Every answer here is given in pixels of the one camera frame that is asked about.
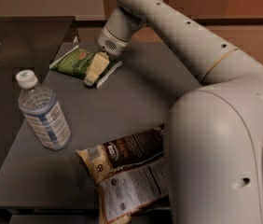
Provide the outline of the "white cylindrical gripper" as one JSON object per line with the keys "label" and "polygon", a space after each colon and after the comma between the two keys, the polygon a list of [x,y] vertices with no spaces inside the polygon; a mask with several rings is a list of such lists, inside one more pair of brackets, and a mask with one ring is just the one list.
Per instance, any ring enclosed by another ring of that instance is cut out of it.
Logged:
{"label": "white cylindrical gripper", "polygon": [[87,70],[84,83],[92,86],[109,65],[109,56],[120,56],[128,46],[132,36],[145,26],[145,21],[121,7],[115,7],[98,37],[98,44],[105,52],[94,55]]}

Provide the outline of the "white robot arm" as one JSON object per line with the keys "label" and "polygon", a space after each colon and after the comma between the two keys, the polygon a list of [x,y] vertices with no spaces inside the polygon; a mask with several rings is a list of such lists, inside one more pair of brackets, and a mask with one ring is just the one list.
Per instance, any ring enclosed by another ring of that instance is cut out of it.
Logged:
{"label": "white robot arm", "polygon": [[117,0],[98,43],[120,56],[150,26],[201,87],[171,108],[173,224],[263,224],[263,65],[163,0]]}

